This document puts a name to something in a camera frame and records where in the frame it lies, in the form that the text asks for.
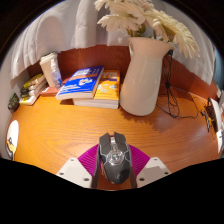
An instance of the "black cable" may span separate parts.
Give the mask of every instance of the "black cable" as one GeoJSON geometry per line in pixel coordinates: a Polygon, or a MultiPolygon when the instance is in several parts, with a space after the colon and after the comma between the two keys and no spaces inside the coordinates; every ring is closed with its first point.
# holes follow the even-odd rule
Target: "black cable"
{"type": "Polygon", "coordinates": [[[169,111],[163,109],[158,104],[156,104],[156,106],[159,107],[165,113],[169,114],[173,118],[193,118],[193,119],[195,119],[195,118],[198,117],[198,114],[199,114],[200,111],[198,110],[198,107],[195,104],[195,101],[193,100],[193,98],[192,98],[192,100],[193,100],[194,105],[195,105],[195,107],[197,109],[196,116],[180,116],[179,115],[180,114],[180,108],[179,108],[179,105],[178,105],[178,101],[177,101],[176,97],[174,96],[174,94],[171,91],[171,84],[170,84],[170,79],[171,79],[171,66],[172,66],[172,59],[173,59],[172,58],[172,55],[173,55],[173,51],[170,50],[168,52],[168,54],[166,54],[164,56],[163,65],[162,65],[162,74],[163,74],[163,76],[165,77],[165,80],[166,80],[165,87],[166,87],[167,92],[166,92],[166,94],[159,94],[159,95],[167,95],[167,98],[168,98],[168,109],[169,109],[169,111]],[[167,68],[165,66],[165,60],[167,60],[167,62],[169,63],[169,69],[168,69],[168,71],[167,71],[167,68]],[[171,112],[171,106],[177,108],[177,114],[173,114],[171,112]]]}
{"type": "Polygon", "coordinates": [[[197,99],[197,100],[199,100],[200,102],[201,102],[201,104],[204,106],[204,108],[206,108],[206,105],[198,98],[198,97],[196,97],[196,96],[194,96],[194,97],[192,97],[193,99],[197,99]]]}

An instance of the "stack of books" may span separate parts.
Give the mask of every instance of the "stack of books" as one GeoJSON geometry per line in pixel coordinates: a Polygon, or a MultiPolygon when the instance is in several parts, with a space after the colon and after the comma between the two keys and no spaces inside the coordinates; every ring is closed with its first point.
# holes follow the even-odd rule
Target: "stack of books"
{"type": "Polygon", "coordinates": [[[20,104],[33,105],[43,89],[46,88],[47,80],[43,74],[38,74],[29,79],[20,90],[20,104]]]}
{"type": "Polygon", "coordinates": [[[93,98],[73,98],[74,105],[117,109],[119,106],[120,72],[105,70],[93,98]]]}
{"type": "Polygon", "coordinates": [[[76,106],[117,109],[120,72],[95,66],[76,71],[61,87],[55,98],[72,99],[76,106]]]}

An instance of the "desk surface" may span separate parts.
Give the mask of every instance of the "desk surface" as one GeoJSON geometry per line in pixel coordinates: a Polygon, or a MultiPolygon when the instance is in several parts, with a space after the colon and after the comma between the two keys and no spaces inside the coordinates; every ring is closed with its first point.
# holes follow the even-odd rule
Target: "desk surface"
{"type": "MultiPolygon", "coordinates": [[[[180,115],[195,116],[193,94],[172,88],[180,115]]],[[[194,99],[197,107],[202,103],[194,99]]],[[[167,96],[157,103],[167,108],[167,96]]],[[[208,132],[205,117],[172,118],[158,107],[144,117],[132,116],[122,108],[103,109],[74,106],[72,100],[39,97],[33,106],[21,105],[13,113],[19,122],[19,141],[15,161],[37,166],[56,174],[70,157],[79,157],[98,144],[99,137],[114,131],[125,135],[127,143],[149,157],[159,157],[173,173],[187,166],[218,159],[215,134],[208,132]]],[[[128,189],[128,181],[113,185],[99,176],[99,189],[128,189]]]]}

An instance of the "white flower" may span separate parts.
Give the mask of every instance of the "white flower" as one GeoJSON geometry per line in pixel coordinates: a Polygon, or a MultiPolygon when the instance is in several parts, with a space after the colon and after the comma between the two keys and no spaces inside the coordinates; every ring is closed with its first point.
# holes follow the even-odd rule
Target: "white flower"
{"type": "Polygon", "coordinates": [[[116,31],[120,29],[121,32],[124,33],[127,29],[137,31],[139,27],[135,22],[135,19],[131,17],[107,15],[101,18],[97,24],[101,24],[102,27],[107,26],[107,31],[116,31]]]}
{"type": "Polygon", "coordinates": [[[179,52],[183,51],[186,58],[200,57],[198,45],[188,28],[165,12],[156,10],[152,1],[97,0],[94,4],[98,11],[105,4],[105,8],[109,7],[114,14],[98,21],[107,31],[127,30],[131,36],[141,36],[145,27],[149,26],[157,36],[163,37],[163,41],[177,44],[179,52]]]}
{"type": "Polygon", "coordinates": [[[113,1],[110,0],[97,0],[94,2],[95,8],[97,11],[100,11],[100,9],[103,7],[105,4],[105,8],[108,8],[110,6],[110,3],[113,1]]]}
{"type": "Polygon", "coordinates": [[[191,32],[183,23],[178,22],[172,16],[167,15],[163,11],[159,12],[154,10],[154,13],[157,16],[157,19],[155,20],[156,24],[164,28],[170,41],[174,44],[178,44],[179,52],[181,53],[183,51],[185,58],[187,58],[188,55],[190,58],[194,58],[196,56],[200,57],[198,53],[198,45],[191,32]]]}

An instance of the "gaming mouse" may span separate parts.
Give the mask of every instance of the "gaming mouse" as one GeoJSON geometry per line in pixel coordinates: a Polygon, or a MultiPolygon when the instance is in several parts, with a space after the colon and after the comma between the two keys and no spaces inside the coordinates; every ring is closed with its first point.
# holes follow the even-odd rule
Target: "gaming mouse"
{"type": "Polygon", "coordinates": [[[123,183],[130,175],[130,148],[125,136],[114,132],[100,137],[99,161],[103,176],[114,184],[123,183]]]}

